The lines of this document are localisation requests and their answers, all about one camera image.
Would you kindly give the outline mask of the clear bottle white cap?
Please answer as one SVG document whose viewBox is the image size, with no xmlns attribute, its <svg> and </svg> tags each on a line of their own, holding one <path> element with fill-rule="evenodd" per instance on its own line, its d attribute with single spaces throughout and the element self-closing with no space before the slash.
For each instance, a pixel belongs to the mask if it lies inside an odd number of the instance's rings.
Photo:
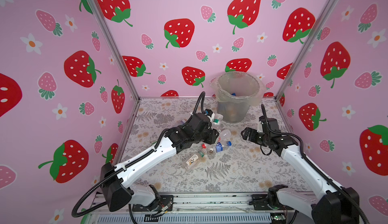
<svg viewBox="0 0 388 224">
<path fill-rule="evenodd" d="M 184 123 L 186 123 L 186 121 L 184 119 L 180 120 L 180 121 L 177 122 L 176 126 L 183 125 Z"/>
</svg>

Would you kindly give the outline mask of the clear bottle green neck label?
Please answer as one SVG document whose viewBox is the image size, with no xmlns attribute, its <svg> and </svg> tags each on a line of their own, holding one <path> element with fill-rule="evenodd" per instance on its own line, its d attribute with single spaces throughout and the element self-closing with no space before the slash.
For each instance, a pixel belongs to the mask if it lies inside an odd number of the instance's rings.
<svg viewBox="0 0 388 224">
<path fill-rule="evenodd" d="M 221 132 L 222 131 L 223 115 L 214 113 L 211 118 L 212 128 Z"/>
</svg>

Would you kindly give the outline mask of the clear bottle crane label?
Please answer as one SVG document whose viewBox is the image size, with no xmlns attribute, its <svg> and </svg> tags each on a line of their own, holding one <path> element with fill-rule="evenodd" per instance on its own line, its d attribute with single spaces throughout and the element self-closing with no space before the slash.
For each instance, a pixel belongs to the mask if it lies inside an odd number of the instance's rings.
<svg viewBox="0 0 388 224">
<path fill-rule="evenodd" d="M 201 149 L 198 152 L 192 154 L 188 157 L 187 160 L 183 162 L 183 167 L 186 171 L 193 170 L 199 162 L 204 158 L 204 156 L 207 154 L 206 149 Z"/>
</svg>

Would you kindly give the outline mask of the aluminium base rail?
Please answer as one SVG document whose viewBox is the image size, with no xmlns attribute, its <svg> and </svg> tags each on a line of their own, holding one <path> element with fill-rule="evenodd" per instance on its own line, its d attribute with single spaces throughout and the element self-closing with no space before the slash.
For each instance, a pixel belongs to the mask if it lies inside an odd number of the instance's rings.
<svg viewBox="0 0 388 224">
<path fill-rule="evenodd" d="M 83 224 L 312 224 L 290 206 L 270 208 L 266 192 L 163 192 L 164 203 L 172 200 L 158 218 L 143 207 L 125 206 L 110 212 L 102 207 L 82 219 Z"/>
</svg>

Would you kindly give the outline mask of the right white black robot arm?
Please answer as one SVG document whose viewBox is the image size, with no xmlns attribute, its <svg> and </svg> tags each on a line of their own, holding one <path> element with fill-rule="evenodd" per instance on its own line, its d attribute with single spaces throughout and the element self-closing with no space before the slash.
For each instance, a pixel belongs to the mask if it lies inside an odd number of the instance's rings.
<svg viewBox="0 0 388 224">
<path fill-rule="evenodd" d="M 269 148 L 289 163 L 304 179 L 314 197 L 292 190 L 286 185 L 268 189 L 264 201 L 271 208 L 288 206 L 304 214 L 316 224 L 358 224 L 365 215 L 359 206 L 359 195 L 353 188 L 345 188 L 304 153 L 303 141 L 291 133 L 282 133 L 274 118 L 259 118 L 262 130 L 245 128 L 241 137 L 260 147 Z"/>
</svg>

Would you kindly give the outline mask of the translucent grey waste bin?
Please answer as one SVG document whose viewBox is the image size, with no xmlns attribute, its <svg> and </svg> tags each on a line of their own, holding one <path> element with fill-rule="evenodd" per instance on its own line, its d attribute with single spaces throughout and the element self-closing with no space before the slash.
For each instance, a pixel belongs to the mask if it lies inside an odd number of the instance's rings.
<svg viewBox="0 0 388 224">
<path fill-rule="evenodd" d="M 250 107 L 261 103 L 267 90 L 256 77 L 239 71 L 229 71 L 210 82 L 217 100 L 217 112 L 223 121 L 231 124 L 242 122 Z"/>
</svg>

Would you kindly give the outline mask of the white bottle red cap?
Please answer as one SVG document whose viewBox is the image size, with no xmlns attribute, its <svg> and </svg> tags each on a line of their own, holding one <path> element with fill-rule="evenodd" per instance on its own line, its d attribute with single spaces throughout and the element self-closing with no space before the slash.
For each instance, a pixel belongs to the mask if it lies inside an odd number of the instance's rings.
<svg viewBox="0 0 388 224">
<path fill-rule="evenodd" d="M 221 132 L 219 133 L 219 136 L 218 136 L 218 138 L 217 138 L 215 144 L 217 144 L 218 142 L 230 141 L 230 140 L 229 140 L 230 137 L 231 137 L 231 132 L 230 132 L 230 130 L 225 129 L 225 130 L 223 130 L 223 131 L 221 131 Z M 209 147 L 209 146 L 210 146 L 210 144 L 206 144 L 206 143 L 203 143 L 203 144 L 202 144 L 202 148 L 203 148 L 203 149 L 206 149 L 206 150 L 208 150 L 207 147 Z"/>
</svg>

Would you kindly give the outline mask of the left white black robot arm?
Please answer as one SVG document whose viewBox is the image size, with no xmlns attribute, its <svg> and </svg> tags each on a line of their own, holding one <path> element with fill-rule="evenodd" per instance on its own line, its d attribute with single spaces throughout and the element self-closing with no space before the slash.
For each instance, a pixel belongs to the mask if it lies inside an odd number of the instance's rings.
<svg viewBox="0 0 388 224">
<path fill-rule="evenodd" d="M 153 185 L 139 186 L 135 182 L 158 163 L 189 149 L 192 144 L 214 144 L 219 133 L 212 127 L 215 115 L 210 110 L 195 113 L 182 125 L 162 131 L 157 142 L 137 156 L 116 165 L 105 164 L 101 170 L 101 185 L 110 212 L 131 205 L 155 210 L 161 197 Z"/>
</svg>

